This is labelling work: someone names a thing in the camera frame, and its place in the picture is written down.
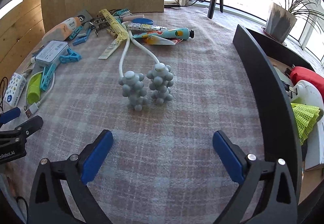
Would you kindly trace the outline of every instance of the blue round object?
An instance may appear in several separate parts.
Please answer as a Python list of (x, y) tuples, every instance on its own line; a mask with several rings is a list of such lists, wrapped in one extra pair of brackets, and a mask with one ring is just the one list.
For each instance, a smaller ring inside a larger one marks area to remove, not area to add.
[(133, 23), (136, 24), (150, 24), (153, 25), (153, 21), (151, 19), (147, 19), (147, 18), (135, 18), (132, 20)]

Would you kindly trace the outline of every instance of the yellow wrapper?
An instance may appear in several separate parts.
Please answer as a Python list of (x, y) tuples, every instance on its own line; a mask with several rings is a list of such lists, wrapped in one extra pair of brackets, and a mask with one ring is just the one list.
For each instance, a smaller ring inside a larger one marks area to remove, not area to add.
[(107, 11), (107, 9), (102, 9), (100, 12), (110, 24), (111, 29), (117, 34), (117, 44), (120, 44), (122, 41), (126, 40), (129, 37), (128, 32), (119, 22), (116, 21), (116, 19)]

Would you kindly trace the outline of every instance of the metal bolt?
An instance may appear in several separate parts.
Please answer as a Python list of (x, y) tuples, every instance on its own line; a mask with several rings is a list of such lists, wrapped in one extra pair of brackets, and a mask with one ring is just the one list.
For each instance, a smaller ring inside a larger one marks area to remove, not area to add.
[(79, 156), (77, 154), (73, 154), (70, 156), (71, 161), (76, 161), (78, 158), (79, 158)]
[(279, 159), (278, 159), (278, 164), (284, 166), (284, 165), (286, 164), (286, 161), (283, 160), (282, 158), (279, 158)]
[(47, 159), (46, 158), (43, 158), (41, 161), (40, 161), (40, 164), (41, 165), (44, 165), (44, 164), (46, 164), (47, 163)]
[(254, 154), (248, 154), (247, 155), (247, 158), (250, 160), (250, 161), (255, 161), (257, 159), (257, 157), (254, 155)]

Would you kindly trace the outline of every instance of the yellow shuttlecock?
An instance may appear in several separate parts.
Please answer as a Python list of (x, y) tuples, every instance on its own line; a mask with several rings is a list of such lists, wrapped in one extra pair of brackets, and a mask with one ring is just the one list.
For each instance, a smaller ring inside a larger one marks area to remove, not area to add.
[(302, 145), (312, 131), (313, 126), (317, 123), (320, 108), (298, 103), (291, 103), (291, 107), (297, 123), (300, 145)]

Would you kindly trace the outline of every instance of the green roll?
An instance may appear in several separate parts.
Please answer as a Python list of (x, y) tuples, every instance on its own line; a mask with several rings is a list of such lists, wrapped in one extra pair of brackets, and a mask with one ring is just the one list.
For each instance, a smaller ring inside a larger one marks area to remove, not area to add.
[(27, 101), (29, 104), (39, 102), (41, 99), (41, 80), (42, 73), (32, 77), (29, 81), (28, 91), (27, 91)]

